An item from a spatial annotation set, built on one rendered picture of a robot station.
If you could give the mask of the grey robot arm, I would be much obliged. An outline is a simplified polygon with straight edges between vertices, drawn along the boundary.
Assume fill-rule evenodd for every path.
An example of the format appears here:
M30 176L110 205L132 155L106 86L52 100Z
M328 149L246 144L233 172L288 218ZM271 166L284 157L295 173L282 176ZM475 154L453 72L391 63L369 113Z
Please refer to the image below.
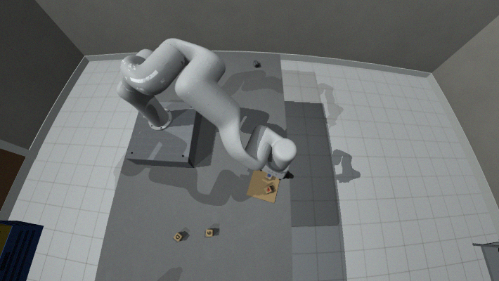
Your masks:
M211 50L180 39L167 39L155 51L143 49L120 65L117 94L133 105L156 131L167 128L172 114L154 97L175 84L177 96L213 123L228 154L249 169L268 165L284 171L297 155L297 146L267 126L258 125L244 149L240 138L240 106L217 83L226 71Z

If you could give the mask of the tan square mat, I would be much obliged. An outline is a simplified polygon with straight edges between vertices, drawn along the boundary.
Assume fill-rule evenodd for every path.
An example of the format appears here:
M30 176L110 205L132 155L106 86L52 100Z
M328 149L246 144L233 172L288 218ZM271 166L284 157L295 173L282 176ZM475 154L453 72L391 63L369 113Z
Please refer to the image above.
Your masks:
M266 172L260 170L253 171L246 195L274 203L280 181L279 178L276 178L275 176L269 181L265 179L266 174ZM267 186L270 186L272 189L272 192L269 194L264 192L264 188Z

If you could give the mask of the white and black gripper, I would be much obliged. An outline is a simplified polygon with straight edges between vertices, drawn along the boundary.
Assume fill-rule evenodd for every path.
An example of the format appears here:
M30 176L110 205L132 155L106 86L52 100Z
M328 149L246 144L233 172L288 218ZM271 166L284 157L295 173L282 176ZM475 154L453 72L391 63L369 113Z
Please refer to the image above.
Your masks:
M275 172L275 171L273 171L270 168L270 166L268 165L268 160L267 160L265 167L262 170L260 170L260 171L265 171L266 173L268 173L268 174L270 174L272 176L275 176L276 178L279 178L279 181L280 181L281 179L285 179L285 178L289 179L289 178L293 178L294 177L294 175L292 175L288 171L289 166L284 171L276 171Z

